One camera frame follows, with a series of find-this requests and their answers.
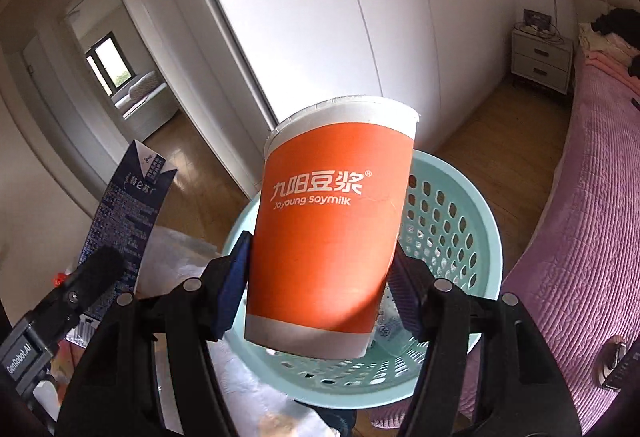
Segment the window frame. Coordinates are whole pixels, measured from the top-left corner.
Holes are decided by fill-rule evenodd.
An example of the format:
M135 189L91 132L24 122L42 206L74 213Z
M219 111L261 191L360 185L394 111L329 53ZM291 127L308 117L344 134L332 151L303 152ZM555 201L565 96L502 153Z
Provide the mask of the window frame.
M111 76L109 75L107 70L104 68L102 61L100 60L100 56L95 51L95 49L97 49L100 45L102 45L107 40L111 40L113 42L113 46L116 47L116 51L118 52L120 59L124 63L124 66L127 67L127 70L131 75L130 78L128 78L126 81L123 81L119 86L115 85L115 83L111 79ZM124 52L122 52L122 49L120 48L120 45L118 44L116 36L113 34L113 31L110 31L109 33L104 35L100 40L95 42L91 46L91 48L84 53L84 57L85 59L90 57L94 61L95 66L98 67L98 70L100 71L102 77L104 78L104 81L106 81L107 85L109 85L109 88L111 89L111 96L109 97L113 97L117 91L121 90L127 83L129 83L129 81L131 81L133 78L136 77L136 73L133 71L133 68L131 67L131 64L129 63L129 61L127 60L127 57L124 55Z

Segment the quilted bedspread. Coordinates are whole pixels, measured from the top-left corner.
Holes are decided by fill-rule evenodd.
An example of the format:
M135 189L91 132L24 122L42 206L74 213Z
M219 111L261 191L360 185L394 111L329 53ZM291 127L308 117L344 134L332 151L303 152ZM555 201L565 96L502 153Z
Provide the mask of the quilted bedspread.
M615 394L593 383L603 343L640 331L640 110L624 84L577 63L578 85L554 191L529 247L502 285L523 301L551 348L586 432ZM479 348L461 411L474 405ZM408 400L372 410L397 427Z

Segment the basket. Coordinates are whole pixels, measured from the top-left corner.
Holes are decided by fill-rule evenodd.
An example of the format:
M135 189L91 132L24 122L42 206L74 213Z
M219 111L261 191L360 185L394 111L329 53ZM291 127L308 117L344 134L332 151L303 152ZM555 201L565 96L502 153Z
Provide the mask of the basket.
M260 195L241 213L225 242L233 248L242 231L254 232ZM496 299L502 280L500 235L487 203L471 182L444 161L414 150L398 240L436 277L468 294ZM400 357L373 345L364 357L324 361L275 352L244 339L246 298L225 338L262 381L303 403L363 409L411 396L427 343L414 343ZM480 335L469 336L470 351Z

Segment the screw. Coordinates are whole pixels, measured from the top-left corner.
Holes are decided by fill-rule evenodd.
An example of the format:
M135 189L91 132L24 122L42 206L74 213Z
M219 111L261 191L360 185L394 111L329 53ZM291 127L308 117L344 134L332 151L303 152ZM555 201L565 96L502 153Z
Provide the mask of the screw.
M197 291L201 285L202 282L198 278L190 278L188 280L185 280L185 282L182 284L184 290L189 292Z
M441 292L449 292L453 289L453 284L444 278L438 278L435 282L433 282L433 286Z
M502 295L502 301L508 306L514 307L518 304L518 297L512 292L506 292Z
M116 299L116 303L120 307L125 307L133 301L133 296L129 292L124 292Z

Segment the wardrobe door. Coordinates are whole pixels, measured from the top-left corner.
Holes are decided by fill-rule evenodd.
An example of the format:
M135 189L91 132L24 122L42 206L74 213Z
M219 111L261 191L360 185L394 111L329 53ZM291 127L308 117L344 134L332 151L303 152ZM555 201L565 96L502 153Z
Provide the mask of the wardrobe door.
M420 113L415 146L433 148L440 112L429 0L359 0L382 94Z
M219 0L277 120L350 94L380 95L358 0Z
M452 133L506 73L497 27L513 0L430 0L440 67L443 133Z

